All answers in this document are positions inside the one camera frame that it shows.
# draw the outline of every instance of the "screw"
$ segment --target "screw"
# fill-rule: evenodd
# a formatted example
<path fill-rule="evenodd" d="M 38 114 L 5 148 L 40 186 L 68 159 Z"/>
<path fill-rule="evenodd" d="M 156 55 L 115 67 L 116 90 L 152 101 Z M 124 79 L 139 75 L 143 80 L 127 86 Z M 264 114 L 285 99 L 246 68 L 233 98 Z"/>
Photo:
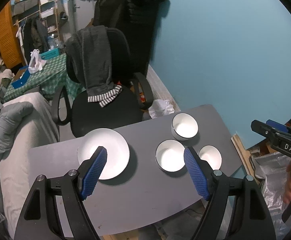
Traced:
<path fill-rule="evenodd" d="M 214 170 L 213 174 L 216 175 L 216 176 L 221 176 L 222 175 L 222 171 Z"/>
<path fill-rule="evenodd" d="M 253 177 L 252 177 L 251 175 L 247 175 L 247 176 L 246 176 L 246 179 L 247 179 L 248 181 L 253 181 Z"/>
<path fill-rule="evenodd" d="M 75 174 L 77 174 L 77 170 L 70 170 L 70 171 L 68 172 L 68 174 L 69 174 L 70 176 L 74 176 Z"/>
<path fill-rule="evenodd" d="M 41 181 L 41 180 L 43 180 L 44 179 L 44 175 L 39 175 L 38 177 L 37 177 L 37 181 Z"/>

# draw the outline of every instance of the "chair backrest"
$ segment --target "chair backrest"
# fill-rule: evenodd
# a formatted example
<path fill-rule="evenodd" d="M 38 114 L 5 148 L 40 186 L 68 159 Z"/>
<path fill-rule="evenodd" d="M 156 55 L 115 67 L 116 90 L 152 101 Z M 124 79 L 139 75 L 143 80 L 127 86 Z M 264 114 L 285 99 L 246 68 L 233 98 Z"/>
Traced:
<path fill-rule="evenodd" d="M 108 28 L 107 35 L 112 57 L 112 79 L 124 81 L 132 78 L 130 49 L 126 37 L 122 31 L 116 28 Z M 66 68 L 69 78 L 73 82 L 79 83 L 68 56 L 66 57 Z"/>

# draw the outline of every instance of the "table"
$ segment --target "table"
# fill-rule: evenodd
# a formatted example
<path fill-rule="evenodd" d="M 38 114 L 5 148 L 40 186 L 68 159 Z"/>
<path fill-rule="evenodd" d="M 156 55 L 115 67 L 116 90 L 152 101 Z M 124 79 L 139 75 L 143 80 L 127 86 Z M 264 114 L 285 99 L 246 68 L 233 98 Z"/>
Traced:
<path fill-rule="evenodd" d="M 205 145 L 215 146 L 221 153 L 221 170 L 232 175 L 241 165 L 240 157 L 231 142 L 231 135 L 212 105 L 203 105 L 185 113 L 193 116 L 199 134 L 181 142 L 199 150 Z M 171 122 L 176 113 L 156 119 L 116 128 L 127 141 L 130 160 L 117 177 L 98 181 L 95 190 L 83 203 L 96 232 L 111 235 L 140 228 L 192 205 L 199 199 L 186 167 L 169 173 L 156 162 L 156 147 L 166 139 L 173 139 Z M 77 169 L 77 149 L 82 138 L 32 148 L 28 152 L 29 184 L 45 174 L 59 177 Z M 62 198 L 57 198 L 60 222 L 66 237 L 72 233 L 67 221 Z"/>
<path fill-rule="evenodd" d="M 62 85 L 66 87 L 68 95 L 74 99 L 78 93 L 83 91 L 81 84 L 73 82 L 66 71 L 66 55 L 54 57 L 47 60 L 47 63 L 41 71 L 31 74 L 25 85 L 14 89 L 12 84 L 7 88 L 4 95 L 4 102 L 10 101 L 23 95 L 24 92 L 35 88 L 41 87 L 42 94 L 47 100 L 51 100 L 56 89 Z"/>

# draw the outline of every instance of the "white bowl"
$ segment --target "white bowl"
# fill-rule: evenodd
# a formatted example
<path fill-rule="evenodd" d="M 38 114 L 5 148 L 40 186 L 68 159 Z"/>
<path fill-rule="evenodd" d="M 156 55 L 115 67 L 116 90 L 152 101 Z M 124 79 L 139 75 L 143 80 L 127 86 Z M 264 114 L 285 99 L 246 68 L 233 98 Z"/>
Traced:
<path fill-rule="evenodd" d="M 222 157 L 217 148 L 212 145 L 206 145 L 199 152 L 201 160 L 205 160 L 209 163 L 213 170 L 218 170 L 221 167 Z"/>
<path fill-rule="evenodd" d="M 191 115 L 180 113 L 172 119 L 171 132 L 177 140 L 185 141 L 198 133 L 198 123 Z"/>
<path fill-rule="evenodd" d="M 165 171 L 178 171 L 185 165 L 183 159 L 184 151 L 184 146 L 178 141 L 163 141 L 156 150 L 157 163 Z"/>
<path fill-rule="evenodd" d="M 83 137 L 78 149 L 79 164 L 90 159 L 98 146 L 103 146 L 108 153 L 99 179 L 112 179 L 123 172 L 130 158 L 129 146 L 121 134 L 108 128 L 95 129 Z"/>

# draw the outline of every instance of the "plastic bottle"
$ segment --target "plastic bottle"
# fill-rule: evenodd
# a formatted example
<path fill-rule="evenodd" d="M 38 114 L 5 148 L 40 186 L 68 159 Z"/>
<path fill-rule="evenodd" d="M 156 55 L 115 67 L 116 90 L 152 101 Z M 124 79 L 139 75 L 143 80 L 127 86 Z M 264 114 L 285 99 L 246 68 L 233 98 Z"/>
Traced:
<path fill-rule="evenodd" d="M 54 39 L 52 36 L 47 37 L 47 43 L 48 43 L 50 49 L 55 49 L 55 43 L 54 43 Z"/>

